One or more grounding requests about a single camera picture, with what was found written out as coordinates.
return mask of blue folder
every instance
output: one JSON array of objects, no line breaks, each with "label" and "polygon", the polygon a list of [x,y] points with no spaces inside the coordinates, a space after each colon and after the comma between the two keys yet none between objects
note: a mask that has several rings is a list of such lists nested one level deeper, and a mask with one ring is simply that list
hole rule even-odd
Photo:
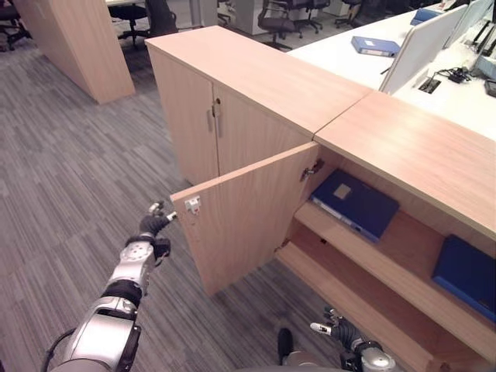
[{"label": "blue folder", "polygon": [[443,243],[432,279],[496,322],[496,260],[458,236]]}]

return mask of cabinet door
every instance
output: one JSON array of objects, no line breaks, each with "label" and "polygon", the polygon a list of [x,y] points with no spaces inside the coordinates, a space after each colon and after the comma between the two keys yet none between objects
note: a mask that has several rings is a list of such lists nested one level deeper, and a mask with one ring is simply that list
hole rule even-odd
[{"label": "cabinet door", "polygon": [[[299,206],[301,174],[317,159],[310,142],[172,195],[205,290],[213,294],[274,255]],[[185,202],[199,197],[199,212]]]},{"label": "cabinet door", "polygon": [[212,83],[152,47],[150,59],[182,176],[192,184],[218,177]]},{"label": "cabinet door", "polygon": [[214,99],[220,174],[312,140],[311,134],[300,133],[228,88],[214,85]]}]

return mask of wooden panel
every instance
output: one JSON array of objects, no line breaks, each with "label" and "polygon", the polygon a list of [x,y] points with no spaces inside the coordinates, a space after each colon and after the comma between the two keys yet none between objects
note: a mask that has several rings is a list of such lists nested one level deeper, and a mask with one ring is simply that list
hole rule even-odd
[{"label": "wooden panel", "polygon": [[371,90],[213,26],[146,43],[312,135]]},{"label": "wooden panel", "polygon": [[294,217],[480,355],[496,363],[494,324],[431,280],[443,236],[402,212],[393,218],[377,244],[364,239],[310,201]]},{"label": "wooden panel", "polygon": [[219,172],[226,174],[312,140],[287,121],[214,85],[217,105]]},{"label": "wooden panel", "polygon": [[15,0],[14,3],[41,52],[79,88],[90,95],[90,88],[57,21],[51,2]]},{"label": "wooden panel", "polygon": [[382,178],[351,160],[342,158],[339,168],[359,178],[368,185],[384,192],[400,203],[400,209],[443,236],[455,234],[472,244],[488,256],[496,258],[496,243],[490,237],[469,227],[452,215],[438,209],[434,205],[413,195],[404,188]]},{"label": "wooden panel", "polygon": [[134,93],[102,0],[15,0],[39,48],[98,103]]},{"label": "wooden panel", "polygon": [[433,353],[445,331],[316,234],[302,229],[277,258],[403,367],[438,371]]},{"label": "wooden panel", "polygon": [[154,50],[150,59],[181,174],[192,184],[218,177],[212,83]]},{"label": "wooden panel", "polygon": [[[170,197],[207,293],[272,258],[298,207],[305,186],[301,173],[318,149],[307,143]],[[198,215],[184,207],[195,196]]]},{"label": "wooden panel", "polygon": [[374,92],[315,140],[496,239],[491,139]]},{"label": "wooden panel", "polygon": [[109,9],[102,0],[51,0],[90,88],[98,103],[134,94]]}]

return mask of white desk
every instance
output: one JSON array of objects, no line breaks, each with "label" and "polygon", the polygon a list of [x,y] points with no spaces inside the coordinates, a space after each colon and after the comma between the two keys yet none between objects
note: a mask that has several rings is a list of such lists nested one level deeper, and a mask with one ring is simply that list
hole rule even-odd
[{"label": "white desk", "polygon": [[288,54],[369,88],[379,89],[386,76],[381,72],[393,64],[393,58],[357,53],[351,44],[351,38],[352,36],[368,36],[392,40],[401,46],[408,31],[412,28],[410,21],[415,13],[416,11],[407,12],[351,29],[292,50]]},{"label": "white desk", "polygon": [[[433,5],[429,8],[438,9],[439,6]],[[357,53],[351,44],[351,37],[369,36],[393,40],[398,45],[402,45],[407,32],[412,27],[410,21],[415,12],[407,12],[351,29],[292,50],[288,54],[367,87],[379,89],[386,76],[381,75],[381,72],[392,65],[393,59]],[[456,84],[449,81],[447,77],[438,76],[436,79],[441,80],[442,83],[431,95],[419,91],[419,84],[415,84],[418,76],[422,73],[425,75],[426,70],[429,76],[432,76],[434,72],[443,68],[471,65],[476,55],[463,45],[463,40],[466,38],[472,40],[480,29],[481,23],[482,21],[472,27],[466,36],[455,42],[449,49],[439,52],[437,58],[428,67],[422,69],[393,96],[496,140],[496,126],[494,125],[496,98],[486,95],[483,80],[476,79],[467,84]]]},{"label": "white desk", "polygon": [[[437,58],[428,66],[428,76],[441,69],[460,66],[470,68],[477,55],[463,41],[473,40],[482,23],[483,21],[480,21],[472,27],[466,36],[449,49],[439,52]],[[419,90],[425,78],[417,82],[418,77],[414,77],[393,96],[496,140],[496,98],[486,94],[484,80],[473,79],[457,84],[439,75],[436,75],[435,79],[440,80],[441,84],[432,94]]]}]

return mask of blue binder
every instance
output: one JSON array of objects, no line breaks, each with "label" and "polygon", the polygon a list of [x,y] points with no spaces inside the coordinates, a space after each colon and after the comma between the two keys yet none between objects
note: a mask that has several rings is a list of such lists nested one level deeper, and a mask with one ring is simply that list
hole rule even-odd
[{"label": "blue binder", "polygon": [[390,40],[354,36],[351,38],[351,43],[358,53],[371,54],[373,56],[394,57],[400,51],[400,46]]},{"label": "blue binder", "polygon": [[432,279],[496,322],[496,260],[458,236],[443,243]]},{"label": "blue binder", "polygon": [[397,201],[340,169],[320,184],[311,200],[374,243],[399,209]]}]

